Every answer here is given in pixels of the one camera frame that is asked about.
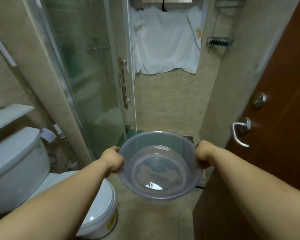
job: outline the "toilet tank lid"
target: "toilet tank lid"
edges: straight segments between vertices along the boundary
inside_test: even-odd
[[[0,175],[22,160],[39,140],[39,129],[24,127],[0,141]]]

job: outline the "door lever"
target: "door lever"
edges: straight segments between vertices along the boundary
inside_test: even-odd
[[[245,144],[245,143],[243,143],[242,141],[239,140],[239,138],[237,136],[236,127],[239,127],[240,132],[245,133],[245,132],[249,131],[250,128],[251,128],[251,120],[249,118],[245,118],[243,120],[240,120],[239,122],[234,122],[230,126],[231,135],[232,135],[232,138],[234,139],[234,141],[237,144],[248,148],[249,147],[248,144]]]

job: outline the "wooden door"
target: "wooden door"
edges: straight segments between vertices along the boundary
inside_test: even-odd
[[[300,2],[292,15],[252,98],[263,92],[266,103],[242,117],[252,126],[226,149],[300,190]],[[196,240],[259,239],[215,169],[193,211]]]

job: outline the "glass shower door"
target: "glass shower door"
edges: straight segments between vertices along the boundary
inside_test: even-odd
[[[71,94],[69,102],[90,150],[99,158],[105,149],[126,141],[108,6],[104,0],[40,0],[40,5],[40,17]]]

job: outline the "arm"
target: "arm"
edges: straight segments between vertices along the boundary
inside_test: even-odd
[[[235,154],[202,141],[196,159],[215,166],[263,239],[300,239],[300,191]]]
[[[0,220],[0,239],[72,239],[104,177],[122,165],[118,151],[116,146],[105,150],[99,160],[6,215]]]

